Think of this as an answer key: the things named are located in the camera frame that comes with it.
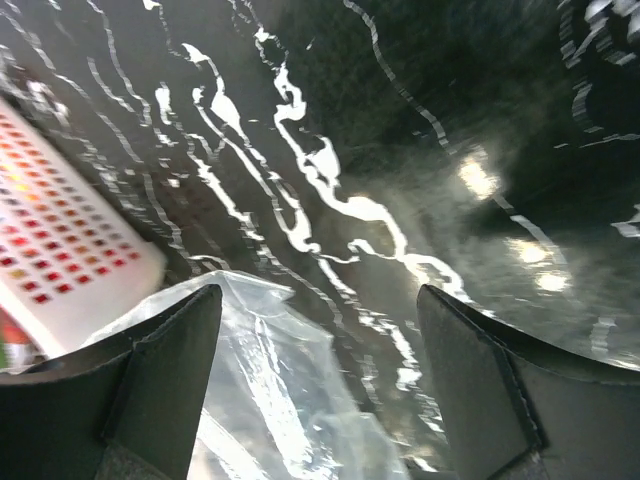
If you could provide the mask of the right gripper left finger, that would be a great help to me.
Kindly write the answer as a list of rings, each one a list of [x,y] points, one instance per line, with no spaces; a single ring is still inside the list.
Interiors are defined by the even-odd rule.
[[[2,374],[2,478],[186,478],[222,298],[206,285],[88,347]]]

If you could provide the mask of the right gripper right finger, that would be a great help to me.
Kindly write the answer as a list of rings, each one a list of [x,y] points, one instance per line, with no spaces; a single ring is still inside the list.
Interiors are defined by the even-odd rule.
[[[418,320],[451,449],[447,479],[636,479],[639,374],[424,285]]]

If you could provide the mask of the clear zip bag orange zipper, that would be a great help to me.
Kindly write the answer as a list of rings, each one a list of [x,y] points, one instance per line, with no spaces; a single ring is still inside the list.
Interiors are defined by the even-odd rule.
[[[222,290],[221,326],[188,472],[191,479],[406,479],[397,448],[361,412],[333,337],[286,301],[291,288],[215,271],[154,293],[93,332],[91,345],[205,285]]]

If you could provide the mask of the red strawberry bunch with leaves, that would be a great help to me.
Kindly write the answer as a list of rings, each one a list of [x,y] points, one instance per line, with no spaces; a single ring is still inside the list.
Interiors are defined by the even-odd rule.
[[[11,368],[26,367],[33,363],[35,349],[31,339],[4,309],[1,310],[1,337]]]

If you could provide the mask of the white plastic basket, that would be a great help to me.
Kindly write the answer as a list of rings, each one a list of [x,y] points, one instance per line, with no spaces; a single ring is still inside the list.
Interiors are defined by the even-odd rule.
[[[1,104],[1,306],[50,358],[155,292],[166,260]]]

